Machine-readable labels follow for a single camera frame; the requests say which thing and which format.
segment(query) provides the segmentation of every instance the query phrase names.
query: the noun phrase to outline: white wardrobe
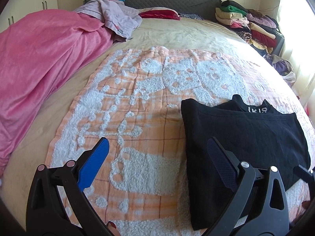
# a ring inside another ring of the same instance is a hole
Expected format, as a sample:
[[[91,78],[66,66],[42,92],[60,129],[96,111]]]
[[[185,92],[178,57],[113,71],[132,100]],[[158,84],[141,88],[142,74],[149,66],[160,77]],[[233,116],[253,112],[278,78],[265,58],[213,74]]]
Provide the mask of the white wardrobe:
[[[29,13],[57,8],[57,0],[10,0],[0,15],[0,32]]]

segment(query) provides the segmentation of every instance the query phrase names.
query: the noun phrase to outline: stack of folded clothes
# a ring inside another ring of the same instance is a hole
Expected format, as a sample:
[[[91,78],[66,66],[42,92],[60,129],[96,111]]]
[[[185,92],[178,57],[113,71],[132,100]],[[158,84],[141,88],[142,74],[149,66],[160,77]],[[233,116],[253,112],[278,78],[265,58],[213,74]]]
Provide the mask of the stack of folded clothes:
[[[277,21],[259,11],[245,9],[237,2],[227,0],[220,8],[215,8],[215,17],[262,56],[271,54],[278,45],[275,36]]]
[[[273,48],[277,46],[276,22],[255,10],[248,10],[246,17],[250,21],[249,28],[252,30],[252,40],[249,44],[259,53],[271,54]]]
[[[238,34],[243,40],[252,39],[249,21],[245,17],[248,11],[234,1],[225,1],[220,8],[215,8],[215,17],[226,28]]]

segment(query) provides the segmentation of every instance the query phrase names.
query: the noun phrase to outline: black t-shirt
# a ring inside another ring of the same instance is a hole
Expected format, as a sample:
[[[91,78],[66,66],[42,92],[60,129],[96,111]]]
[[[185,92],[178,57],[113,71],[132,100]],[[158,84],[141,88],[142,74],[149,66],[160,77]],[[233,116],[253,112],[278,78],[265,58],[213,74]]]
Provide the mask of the black t-shirt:
[[[282,114],[266,100],[261,106],[250,106],[239,95],[215,107],[187,99],[181,109],[194,230],[211,227],[233,195],[208,155],[211,137],[255,168],[276,166],[286,190],[298,180],[293,174],[295,166],[310,167],[307,142],[295,113]]]

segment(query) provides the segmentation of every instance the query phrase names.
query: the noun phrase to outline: pink clothing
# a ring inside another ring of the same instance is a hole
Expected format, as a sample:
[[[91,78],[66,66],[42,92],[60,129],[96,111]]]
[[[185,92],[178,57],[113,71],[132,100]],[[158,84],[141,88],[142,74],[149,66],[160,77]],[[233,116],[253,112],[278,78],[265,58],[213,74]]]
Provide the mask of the pink clothing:
[[[0,33],[0,177],[43,102],[113,43],[85,14],[31,13]]]
[[[231,28],[243,28],[243,26],[240,23],[233,22]]]
[[[256,18],[252,14],[248,13],[246,15],[246,18],[250,21],[254,21],[254,22],[256,22],[260,25],[266,26],[266,27],[277,28],[276,24],[266,16],[264,16],[263,18]]]

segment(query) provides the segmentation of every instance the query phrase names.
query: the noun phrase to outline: green sweater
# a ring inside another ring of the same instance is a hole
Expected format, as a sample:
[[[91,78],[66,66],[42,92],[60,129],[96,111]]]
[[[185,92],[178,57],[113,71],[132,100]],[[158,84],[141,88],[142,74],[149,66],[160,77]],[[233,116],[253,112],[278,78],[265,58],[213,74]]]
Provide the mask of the green sweater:
[[[240,10],[240,9],[238,9],[238,8],[236,8],[236,7],[234,7],[234,6],[232,6],[232,5],[229,5],[229,6],[227,6],[227,7],[221,6],[220,9],[221,9],[221,11],[225,11],[225,12],[237,12],[237,13],[242,13],[242,15],[243,15],[244,17],[245,17],[246,14],[247,14],[245,11],[242,11],[242,10]]]

